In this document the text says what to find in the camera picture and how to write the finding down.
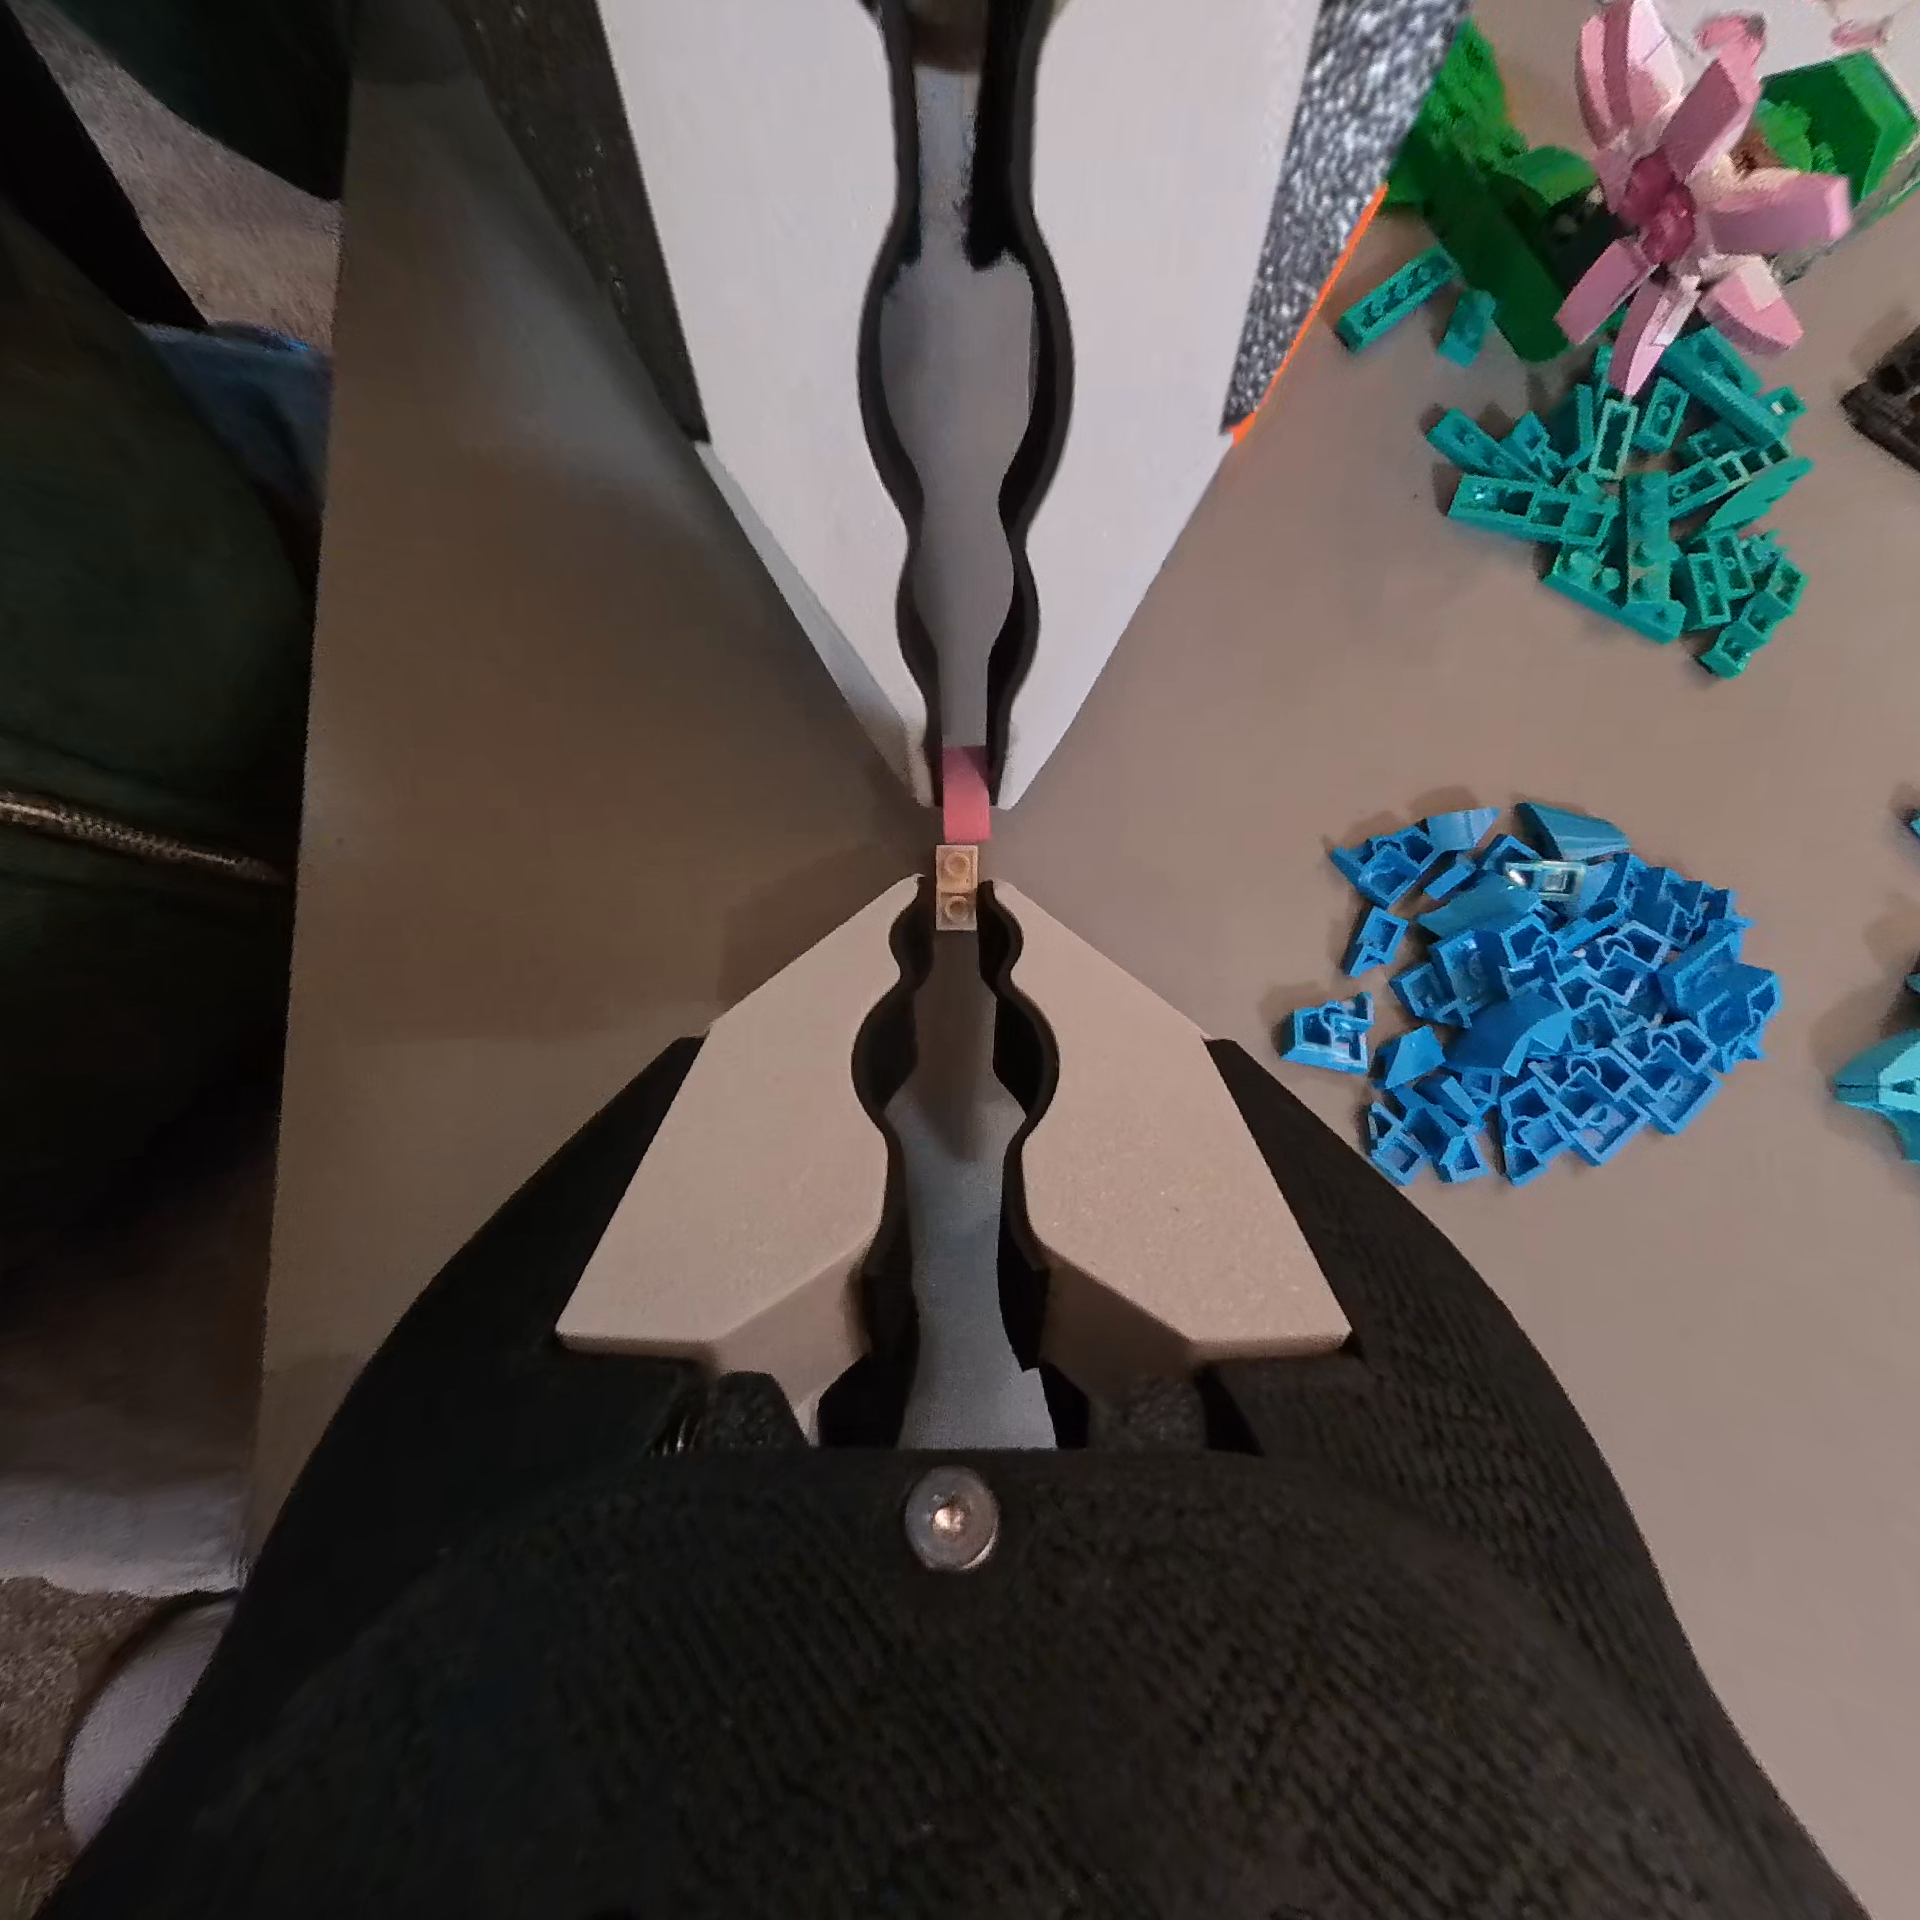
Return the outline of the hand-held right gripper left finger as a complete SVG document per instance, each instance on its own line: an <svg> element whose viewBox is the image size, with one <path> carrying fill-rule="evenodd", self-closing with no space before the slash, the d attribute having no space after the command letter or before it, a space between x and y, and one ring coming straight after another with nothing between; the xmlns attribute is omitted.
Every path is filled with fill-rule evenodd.
<svg viewBox="0 0 1920 1920"><path fill-rule="evenodd" d="M771 1377L824 1443L899 1441L922 1338L885 1113L928 963L928 880L904 879L712 1024L560 1343Z"/></svg>

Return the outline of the pile of cyan lego pieces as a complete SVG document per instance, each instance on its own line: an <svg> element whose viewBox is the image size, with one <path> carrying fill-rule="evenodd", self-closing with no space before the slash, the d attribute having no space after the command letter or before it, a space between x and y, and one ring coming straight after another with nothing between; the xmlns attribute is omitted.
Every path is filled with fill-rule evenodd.
<svg viewBox="0 0 1920 1920"><path fill-rule="evenodd" d="M1889 818L1890 844L1900 851L1901 887L1875 923L1871 946L1889 971L1889 1003L1879 1010L1873 1043L1844 1060L1831 1076L1835 1102L1890 1131L1900 1160L1919 1166L1919 847L1916 782L1895 792Z"/></svg>

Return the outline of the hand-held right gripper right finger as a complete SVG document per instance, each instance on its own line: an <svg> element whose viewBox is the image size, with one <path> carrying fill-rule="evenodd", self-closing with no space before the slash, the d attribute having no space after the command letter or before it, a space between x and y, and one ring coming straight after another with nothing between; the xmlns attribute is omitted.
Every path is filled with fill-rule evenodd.
<svg viewBox="0 0 1920 1920"><path fill-rule="evenodd" d="M992 1071L1019 1107L1002 1163L999 1316L1081 1450L1135 1390L1352 1338L1210 1036L1037 907L977 896Z"/></svg>

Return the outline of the person's trouser leg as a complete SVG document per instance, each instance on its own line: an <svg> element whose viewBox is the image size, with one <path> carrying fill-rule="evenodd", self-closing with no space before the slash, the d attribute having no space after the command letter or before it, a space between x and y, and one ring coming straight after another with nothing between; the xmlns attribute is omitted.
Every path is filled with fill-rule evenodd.
<svg viewBox="0 0 1920 1920"><path fill-rule="evenodd" d="M249 482L316 538L328 505L330 351L255 323L138 331Z"/></svg>

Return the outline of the long teal lego plate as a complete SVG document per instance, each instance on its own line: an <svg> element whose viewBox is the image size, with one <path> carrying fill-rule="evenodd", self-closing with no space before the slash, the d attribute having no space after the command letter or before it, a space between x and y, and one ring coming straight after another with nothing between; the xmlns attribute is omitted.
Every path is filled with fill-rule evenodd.
<svg viewBox="0 0 1920 1920"><path fill-rule="evenodd" d="M1456 284L1459 266L1452 254L1437 244L1428 248L1347 306L1336 321L1336 337L1349 353L1360 353Z"/></svg>

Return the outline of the green lego plant pink flower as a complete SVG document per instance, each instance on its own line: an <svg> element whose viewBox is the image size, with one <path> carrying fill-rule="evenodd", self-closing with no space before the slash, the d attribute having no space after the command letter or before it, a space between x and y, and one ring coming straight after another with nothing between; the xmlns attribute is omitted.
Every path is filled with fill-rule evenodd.
<svg viewBox="0 0 1920 1920"><path fill-rule="evenodd" d="M1584 150L1529 143L1461 27L1383 190L1529 366L1612 321L1631 393L1693 321L1788 353L1788 284L1916 195L1916 4L1594 4L1573 95Z"/></svg>

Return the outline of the dark lego piece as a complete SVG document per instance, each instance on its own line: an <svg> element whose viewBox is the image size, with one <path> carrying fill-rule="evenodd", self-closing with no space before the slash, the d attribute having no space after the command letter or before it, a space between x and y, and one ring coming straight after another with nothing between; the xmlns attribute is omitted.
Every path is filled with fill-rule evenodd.
<svg viewBox="0 0 1920 1920"><path fill-rule="evenodd" d="M1875 361L1841 409L1857 432L1919 466L1919 327Z"/></svg>

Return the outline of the pile of blue lego pieces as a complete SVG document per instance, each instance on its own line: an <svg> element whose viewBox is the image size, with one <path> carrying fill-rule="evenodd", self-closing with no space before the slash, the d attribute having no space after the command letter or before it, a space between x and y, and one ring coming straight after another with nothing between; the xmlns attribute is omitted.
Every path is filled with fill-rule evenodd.
<svg viewBox="0 0 1920 1920"><path fill-rule="evenodd" d="M1360 902L1352 993L1290 1010L1275 1051L1364 1083L1362 1153L1397 1186L1525 1186L1680 1136L1785 1003L1733 891L1577 809L1459 807L1328 862Z"/></svg>

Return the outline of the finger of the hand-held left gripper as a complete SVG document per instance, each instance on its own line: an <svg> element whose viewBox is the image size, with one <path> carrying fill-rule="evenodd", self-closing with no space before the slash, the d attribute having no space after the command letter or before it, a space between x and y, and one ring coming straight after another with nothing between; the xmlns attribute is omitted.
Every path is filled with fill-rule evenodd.
<svg viewBox="0 0 1920 1920"><path fill-rule="evenodd" d="M1034 414L1002 494L999 809L1059 750L1228 452L1242 323L1305 88L1309 2L1037 4L1012 76Z"/></svg>
<svg viewBox="0 0 1920 1920"><path fill-rule="evenodd" d="M933 802L933 667L904 635L912 474L879 321L919 196L897 4L599 4L695 447L852 719Z"/></svg>

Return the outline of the pile of teal lego pieces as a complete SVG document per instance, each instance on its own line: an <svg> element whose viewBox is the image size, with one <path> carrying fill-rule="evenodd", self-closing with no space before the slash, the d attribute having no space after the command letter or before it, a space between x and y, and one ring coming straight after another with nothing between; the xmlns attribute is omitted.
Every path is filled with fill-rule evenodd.
<svg viewBox="0 0 1920 1920"><path fill-rule="evenodd" d="M1492 428L1461 408L1425 432L1452 470L1447 516L1528 547L1543 587L1739 681L1801 612L1809 576L1775 523L1813 474L1809 402L1767 386L1714 327L1685 331L1648 385L1613 379L1618 324L1543 417Z"/></svg>

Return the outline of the dark green jacket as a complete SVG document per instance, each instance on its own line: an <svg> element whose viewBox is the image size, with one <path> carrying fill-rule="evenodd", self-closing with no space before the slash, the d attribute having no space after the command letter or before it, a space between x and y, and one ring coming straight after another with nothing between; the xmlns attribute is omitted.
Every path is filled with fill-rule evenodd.
<svg viewBox="0 0 1920 1920"><path fill-rule="evenodd" d="M152 339L5 208L3 1244L282 1026L313 616Z"/></svg>

